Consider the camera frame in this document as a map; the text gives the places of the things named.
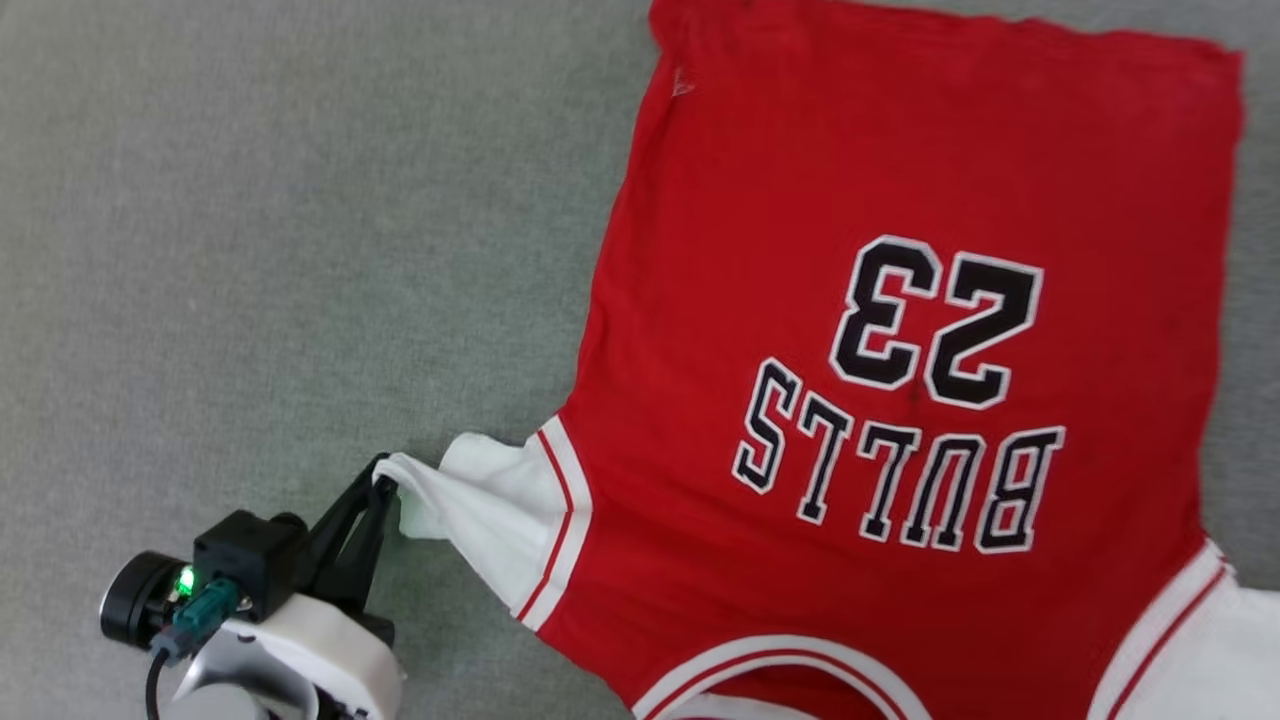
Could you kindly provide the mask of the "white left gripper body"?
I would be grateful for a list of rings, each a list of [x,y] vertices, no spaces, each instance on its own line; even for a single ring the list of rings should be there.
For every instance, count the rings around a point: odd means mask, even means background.
[[[276,703],[282,717],[317,719],[326,694],[352,719],[396,719],[404,674],[392,648],[335,606],[296,594],[266,620],[230,619],[215,635],[220,678]]]

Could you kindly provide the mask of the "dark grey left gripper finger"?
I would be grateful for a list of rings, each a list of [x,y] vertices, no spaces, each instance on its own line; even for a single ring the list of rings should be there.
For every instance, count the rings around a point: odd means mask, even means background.
[[[375,455],[308,532],[314,561],[376,561],[390,511],[390,479]]]
[[[393,480],[355,480],[317,523],[317,597],[364,612],[376,573]]]

